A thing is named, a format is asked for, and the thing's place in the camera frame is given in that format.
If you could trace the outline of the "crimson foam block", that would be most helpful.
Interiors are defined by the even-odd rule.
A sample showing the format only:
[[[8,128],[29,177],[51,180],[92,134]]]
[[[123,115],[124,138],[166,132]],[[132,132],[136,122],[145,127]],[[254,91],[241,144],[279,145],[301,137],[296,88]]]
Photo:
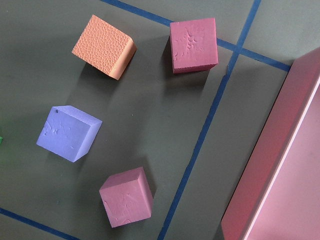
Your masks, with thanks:
[[[153,196],[142,166],[111,175],[99,194],[112,228],[152,216]]]
[[[219,63],[216,19],[171,22],[170,46],[174,74],[212,69]]]

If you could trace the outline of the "purple foam block right side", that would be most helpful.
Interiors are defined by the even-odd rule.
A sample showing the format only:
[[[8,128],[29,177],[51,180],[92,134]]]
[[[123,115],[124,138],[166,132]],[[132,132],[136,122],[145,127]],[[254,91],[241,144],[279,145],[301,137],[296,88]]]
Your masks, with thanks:
[[[102,123],[71,105],[53,106],[36,144],[74,163],[89,152]]]

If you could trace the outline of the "orange foam block right side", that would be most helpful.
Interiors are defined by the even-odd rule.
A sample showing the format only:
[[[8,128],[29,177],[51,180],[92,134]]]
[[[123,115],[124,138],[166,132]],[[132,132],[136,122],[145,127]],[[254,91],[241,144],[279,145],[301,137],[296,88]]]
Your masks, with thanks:
[[[92,15],[71,52],[119,80],[136,51],[137,47],[129,35]]]

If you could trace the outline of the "red plastic bin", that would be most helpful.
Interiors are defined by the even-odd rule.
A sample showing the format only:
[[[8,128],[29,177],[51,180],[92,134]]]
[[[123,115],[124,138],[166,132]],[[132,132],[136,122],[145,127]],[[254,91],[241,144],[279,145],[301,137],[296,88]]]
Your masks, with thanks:
[[[319,49],[293,62],[221,228],[226,240],[319,239]]]

